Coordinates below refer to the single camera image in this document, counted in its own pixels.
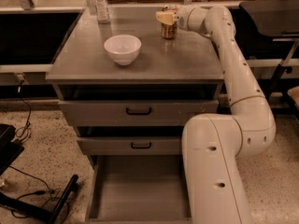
drawer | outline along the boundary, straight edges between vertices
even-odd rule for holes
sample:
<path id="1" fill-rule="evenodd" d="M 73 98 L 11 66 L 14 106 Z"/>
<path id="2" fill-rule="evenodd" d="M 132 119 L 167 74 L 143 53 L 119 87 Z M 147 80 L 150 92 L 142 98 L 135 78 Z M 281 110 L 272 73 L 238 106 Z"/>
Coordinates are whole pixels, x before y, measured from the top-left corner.
<path id="1" fill-rule="evenodd" d="M 217 99 L 223 79 L 170 83 L 118 82 L 114 84 L 58 85 L 64 100 L 212 100 Z"/>
<path id="2" fill-rule="evenodd" d="M 181 154 L 180 137 L 78 138 L 84 155 L 175 155 Z"/>
<path id="3" fill-rule="evenodd" d="M 86 222 L 192 224 L 181 156 L 97 156 Z"/>
<path id="4" fill-rule="evenodd" d="M 209 101 L 61 101 L 71 126 L 185 125 L 200 113 L 216 113 L 217 100 Z"/>

cabinet top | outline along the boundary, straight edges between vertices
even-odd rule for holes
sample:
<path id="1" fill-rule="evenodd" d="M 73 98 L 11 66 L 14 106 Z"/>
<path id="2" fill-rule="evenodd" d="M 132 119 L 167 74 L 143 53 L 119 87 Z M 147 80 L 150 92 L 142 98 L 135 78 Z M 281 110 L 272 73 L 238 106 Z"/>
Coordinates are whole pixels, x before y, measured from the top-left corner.
<path id="1" fill-rule="evenodd" d="M 86 8 L 46 80 L 56 84 L 206 83 L 223 80 L 221 64 L 210 40 L 178 29 L 177 37 L 161 36 L 155 12 L 161 7 L 110 7 L 111 23 L 98 24 Z M 105 41 L 113 35 L 134 35 L 141 51 L 131 64 L 111 61 Z"/>

metal cabinet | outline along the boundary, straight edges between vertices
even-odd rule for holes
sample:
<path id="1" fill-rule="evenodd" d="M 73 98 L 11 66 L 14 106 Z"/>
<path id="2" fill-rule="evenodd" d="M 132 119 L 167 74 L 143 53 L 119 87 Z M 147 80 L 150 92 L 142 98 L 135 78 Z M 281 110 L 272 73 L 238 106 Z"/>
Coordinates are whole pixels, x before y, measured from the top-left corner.
<path id="1" fill-rule="evenodd" d="M 188 119 L 217 112 L 223 71 L 199 35 L 163 39 L 154 17 L 160 9 L 114 7 L 104 26 L 86 9 L 47 73 L 94 169 L 86 222 L 192 222 L 180 139 Z M 143 44 L 127 67 L 103 49 L 119 33 Z"/>

drawer handle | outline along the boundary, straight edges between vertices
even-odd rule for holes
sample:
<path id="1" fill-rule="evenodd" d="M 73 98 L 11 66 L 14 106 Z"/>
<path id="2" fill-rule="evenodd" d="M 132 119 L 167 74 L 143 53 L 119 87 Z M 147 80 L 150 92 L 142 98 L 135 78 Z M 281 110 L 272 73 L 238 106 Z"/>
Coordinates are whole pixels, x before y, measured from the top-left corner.
<path id="1" fill-rule="evenodd" d="M 132 110 L 127 107 L 125 112 L 130 116 L 147 116 L 151 113 L 151 107 L 148 110 Z"/>
<path id="2" fill-rule="evenodd" d="M 145 144 L 136 144 L 136 143 L 131 143 L 131 148 L 133 149 L 150 149 L 151 148 L 151 142 L 145 143 Z"/>

open drawer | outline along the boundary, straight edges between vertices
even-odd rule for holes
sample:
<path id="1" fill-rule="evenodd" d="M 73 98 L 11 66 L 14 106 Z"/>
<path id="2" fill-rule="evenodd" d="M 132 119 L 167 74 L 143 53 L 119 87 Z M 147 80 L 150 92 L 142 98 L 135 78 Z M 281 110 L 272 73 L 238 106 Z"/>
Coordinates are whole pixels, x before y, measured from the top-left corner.
<path id="1" fill-rule="evenodd" d="M 182 126 L 92 127 L 77 143 L 88 156 L 179 155 L 182 132 Z"/>
<path id="2" fill-rule="evenodd" d="M 70 126 L 175 126 L 201 113 L 216 113 L 217 100 L 61 101 Z"/>
<path id="3" fill-rule="evenodd" d="M 97 156 L 86 222 L 191 224 L 181 156 Z"/>

